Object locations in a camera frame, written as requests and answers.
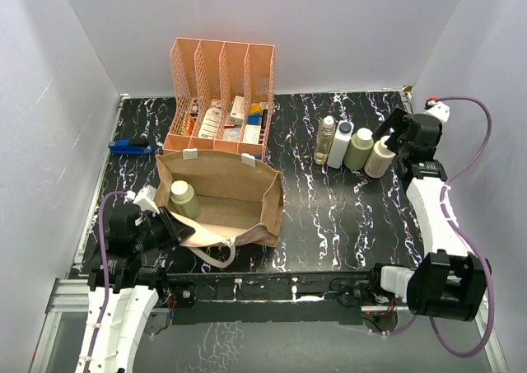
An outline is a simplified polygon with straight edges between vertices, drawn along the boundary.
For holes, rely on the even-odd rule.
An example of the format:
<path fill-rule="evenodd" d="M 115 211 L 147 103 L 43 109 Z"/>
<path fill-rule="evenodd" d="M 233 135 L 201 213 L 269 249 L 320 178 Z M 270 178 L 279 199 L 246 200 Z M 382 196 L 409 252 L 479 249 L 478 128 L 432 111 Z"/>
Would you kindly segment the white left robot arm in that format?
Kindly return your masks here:
<path fill-rule="evenodd" d="M 156 306 L 172 317 L 190 307 L 194 289 L 170 287 L 165 269 L 147 266 L 142 255 L 181 245 L 195 229 L 166 207 L 143 211 L 136 204 L 117 207 L 102 220 L 101 245 L 91 260 L 88 313 L 78 372 L 130 372 L 147 320 Z"/>

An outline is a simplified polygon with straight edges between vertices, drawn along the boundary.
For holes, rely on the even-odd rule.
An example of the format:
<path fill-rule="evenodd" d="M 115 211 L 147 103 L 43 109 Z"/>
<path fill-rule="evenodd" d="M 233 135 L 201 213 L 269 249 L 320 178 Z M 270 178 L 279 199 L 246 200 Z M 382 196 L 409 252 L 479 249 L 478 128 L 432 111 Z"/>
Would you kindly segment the green bottle beige cap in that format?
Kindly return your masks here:
<path fill-rule="evenodd" d="M 174 181 L 170 186 L 170 200 L 176 211 L 189 219 L 197 219 L 201 213 L 194 188 L 183 180 Z"/>
<path fill-rule="evenodd" d="M 350 139 L 343 164 L 349 170 L 359 171 L 366 164 L 373 145 L 372 131 L 359 128 Z"/>
<path fill-rule="evenodd" d="M 377 141 L 364 165 L 364 172 L 371 178 L 379 179 L 388 170 L 395 153 L 387 147 L 389 136 L 383 136 Z"/>

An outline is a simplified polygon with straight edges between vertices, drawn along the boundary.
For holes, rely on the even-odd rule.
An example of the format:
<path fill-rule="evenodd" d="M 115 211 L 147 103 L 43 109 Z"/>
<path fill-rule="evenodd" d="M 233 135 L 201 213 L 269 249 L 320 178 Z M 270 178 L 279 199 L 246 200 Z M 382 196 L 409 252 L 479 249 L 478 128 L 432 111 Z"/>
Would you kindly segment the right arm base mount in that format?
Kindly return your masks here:
<path fill-rule="evenodd" d="M 395 296 L 378 296 L 371 293 L 366 281 L 337 280 L 333 289 L 336 301 L 343 307 L 360 307 L 362 312 L 388 315 L 409 311 L 406 303 Z"/>

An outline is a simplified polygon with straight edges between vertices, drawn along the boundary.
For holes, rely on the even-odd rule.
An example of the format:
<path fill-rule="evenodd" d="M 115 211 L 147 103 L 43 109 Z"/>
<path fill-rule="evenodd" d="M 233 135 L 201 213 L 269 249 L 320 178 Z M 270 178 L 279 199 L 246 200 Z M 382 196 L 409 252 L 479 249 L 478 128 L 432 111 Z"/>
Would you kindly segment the white bottle dark grey cap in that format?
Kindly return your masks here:
<path fill-rule="evenodd" d="M 350 122 L 342 120 L 338 123 L 329 151 L 329 156 L 326 161 L 328 167 L 334 169 L 341 167 L 348 145 L 352 138 L 352 132 L 353 125 Z"/>

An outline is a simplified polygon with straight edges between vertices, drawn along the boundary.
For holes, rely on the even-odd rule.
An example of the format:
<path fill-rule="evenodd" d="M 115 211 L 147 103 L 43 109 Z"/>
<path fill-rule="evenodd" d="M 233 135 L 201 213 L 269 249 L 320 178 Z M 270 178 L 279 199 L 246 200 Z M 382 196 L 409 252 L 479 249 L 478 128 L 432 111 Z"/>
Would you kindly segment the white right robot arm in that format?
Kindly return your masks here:
<path fill-rule="evenodd" d="M 471 321 L 487 290 L 490 265 L 482 263 L 459 235 L 447 199 L 445 168 L 434 157 L 449 117 L 449 106 L 440 101 L 427 103 L 420 114 L 397 108 L 372 135 L 370 159 L 376 169 L 382 159 L 396 163 L 425 256 L 415 269 L 377 263 L 366 291 L 379 305 L 396 299 L 415 315 Z"/>

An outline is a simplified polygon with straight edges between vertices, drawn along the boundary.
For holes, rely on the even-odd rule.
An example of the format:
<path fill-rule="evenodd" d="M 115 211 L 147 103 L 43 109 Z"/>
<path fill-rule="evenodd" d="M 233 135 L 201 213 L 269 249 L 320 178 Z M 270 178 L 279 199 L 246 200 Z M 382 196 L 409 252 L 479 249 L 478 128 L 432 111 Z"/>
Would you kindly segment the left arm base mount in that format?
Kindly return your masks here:
<path fill-rule="evenodd" d="M 158 290 L 156 307 L 169 310 L 176 308 L 191 308 L 196 303 L 196 286 L 192 282 L 168 282 Z"/>

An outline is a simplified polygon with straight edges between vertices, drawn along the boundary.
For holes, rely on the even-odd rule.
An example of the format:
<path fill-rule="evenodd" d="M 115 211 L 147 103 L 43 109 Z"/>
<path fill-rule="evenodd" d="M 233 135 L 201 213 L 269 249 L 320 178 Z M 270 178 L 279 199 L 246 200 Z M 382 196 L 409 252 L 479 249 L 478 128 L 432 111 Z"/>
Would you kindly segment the brown canvas tote bag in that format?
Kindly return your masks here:
<path fill-rule="evenodd" d="M 243 245 L 275 248 L 283 216 L 282 173 L 249 154 L 184 149 L 156 156 L 155 203 L 195 229 L 180 245 L 217 268 L 229 266 Z M 192 219 L 176 202 L 176 182 L 194 191 Z"/>

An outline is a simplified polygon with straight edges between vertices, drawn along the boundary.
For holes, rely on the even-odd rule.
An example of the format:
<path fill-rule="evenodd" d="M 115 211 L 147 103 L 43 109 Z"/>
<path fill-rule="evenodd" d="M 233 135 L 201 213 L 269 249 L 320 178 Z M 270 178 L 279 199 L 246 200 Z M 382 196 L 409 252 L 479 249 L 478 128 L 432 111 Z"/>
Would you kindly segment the clear bottle amber liquid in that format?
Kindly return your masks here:
<path fill-rule="evenodd" d="M 314 160 L 316 164 L 323 165 L 326 162 L 333 142 L 335 129 L 336 124 L 332 116 L 328 115 L 321 120 L 314 152 Z"/>

